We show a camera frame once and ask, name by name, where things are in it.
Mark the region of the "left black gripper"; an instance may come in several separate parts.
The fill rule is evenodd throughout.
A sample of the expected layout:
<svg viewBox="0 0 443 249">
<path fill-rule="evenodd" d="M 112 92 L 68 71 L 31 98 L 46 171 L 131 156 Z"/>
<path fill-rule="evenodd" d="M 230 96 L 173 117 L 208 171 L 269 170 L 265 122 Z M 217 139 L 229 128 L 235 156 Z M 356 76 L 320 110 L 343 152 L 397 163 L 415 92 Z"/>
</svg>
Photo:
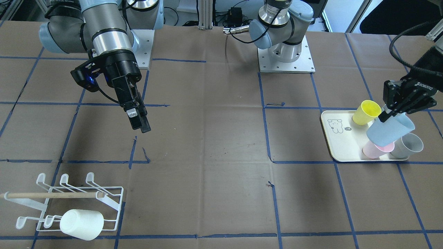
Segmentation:
<svg viewBox="0 0 443 249">
<path fill-rule="evenodd" d="M 402 80 L 387 80 L 383 83 L 383 102 L 385 107 L 378 116 L 381 122 L 398 114 L 412 114 L 437 105 L 432 97 L 437 91 L 442 92 L 443 56 L 437 47 L 431 47 L 415 64 L 416 69 Z M 400 107 L 400 90 L 402 100 Z"/>
</svg>

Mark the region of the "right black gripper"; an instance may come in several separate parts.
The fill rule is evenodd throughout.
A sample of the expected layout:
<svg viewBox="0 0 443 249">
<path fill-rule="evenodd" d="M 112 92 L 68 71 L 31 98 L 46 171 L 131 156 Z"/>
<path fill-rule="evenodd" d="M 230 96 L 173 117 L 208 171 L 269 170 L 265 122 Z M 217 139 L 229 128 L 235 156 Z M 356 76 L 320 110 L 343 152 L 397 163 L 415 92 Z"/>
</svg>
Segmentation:
<svg viewBox="0 0 443 249">
<path fill-rule="evenodd" d="M 134 130 L 142 133 L 151 131 L 147 110 L 137 89 L 141 72 L 133 52 L 109 52 L 105 55 L 105 78 L 114 88 L 119 104 L 128 115 Z"/>
</svg>

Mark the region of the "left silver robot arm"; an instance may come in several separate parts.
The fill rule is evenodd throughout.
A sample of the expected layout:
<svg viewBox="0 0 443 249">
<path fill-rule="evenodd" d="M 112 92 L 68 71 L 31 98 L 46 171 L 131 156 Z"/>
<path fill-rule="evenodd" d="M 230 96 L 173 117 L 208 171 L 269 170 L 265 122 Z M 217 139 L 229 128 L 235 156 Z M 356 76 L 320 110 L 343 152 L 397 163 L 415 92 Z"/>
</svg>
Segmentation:
<svg viewBox="0 0 443 249">
<path fill-rule="evenodd" d="M 291 63 L 297 60 L 301 41 L 313 18 L 312 7 L 300 0 L 266 0 L 256 19 L 249 24 L 252 43 L 259 49 L 278 47 L 277 60 Z M 434 95 L 442 92 L 442 39 L 439 39 L 413 65 L 394 52 L 394 43 L 403 35 L 420 27 L 435 24 L 426 38 L 434 39 L 442 32 L 442 18 L 413 26 L 397 36 L 389 44 L 389 52 L 410 72 L 398 81 L 385 81 L 383 102 L 387 110 L 376 118 L 386 122 L 398 114 L 412 114 L 436 106 Z"/>
</svg>

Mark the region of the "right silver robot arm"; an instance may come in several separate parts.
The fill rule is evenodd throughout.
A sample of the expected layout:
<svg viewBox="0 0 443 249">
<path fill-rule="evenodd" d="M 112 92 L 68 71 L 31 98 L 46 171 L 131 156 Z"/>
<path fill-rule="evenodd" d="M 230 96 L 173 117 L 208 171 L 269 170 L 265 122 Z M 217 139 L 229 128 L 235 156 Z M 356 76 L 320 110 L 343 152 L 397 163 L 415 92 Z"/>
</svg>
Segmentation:
<svg viewBox="0 0 443 249">
<path fill-rule="evenodd" d="M 89 59 L 71 71 L 73 80 L 101 92 L 97 77 L 103 75 L 131 127 L 145 133 L 151 128 L 137 89 L 142 74 L 136 52 L 142 45 L 135 29 L 162 28 L 163 10 L 161 0 L 51 0 L 45 14 L 49 22 L 38 35 L 50 52 L 87 53 Z"/>
</svg>

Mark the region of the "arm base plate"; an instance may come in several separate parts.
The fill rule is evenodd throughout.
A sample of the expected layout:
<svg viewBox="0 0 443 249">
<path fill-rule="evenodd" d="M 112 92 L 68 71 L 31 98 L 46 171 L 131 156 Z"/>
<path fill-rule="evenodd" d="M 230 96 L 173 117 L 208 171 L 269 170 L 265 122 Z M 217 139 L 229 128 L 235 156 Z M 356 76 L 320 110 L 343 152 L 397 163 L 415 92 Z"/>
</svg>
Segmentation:
<svg viewBox="0 0 443 249">
<path fill-rule="evenodd" d="M 268 49 L 257 49 L 260 72 L 311 74 L 316 69 L 310 53 L 307 38 L 291 46 L 277 44 Z"/>
<path fill-rule="evenodd" d="M 140 69 L 148 70 L 154 44 L 155 30 L 133 29 L 135 51 L 134 55 Z"/>
</svg>

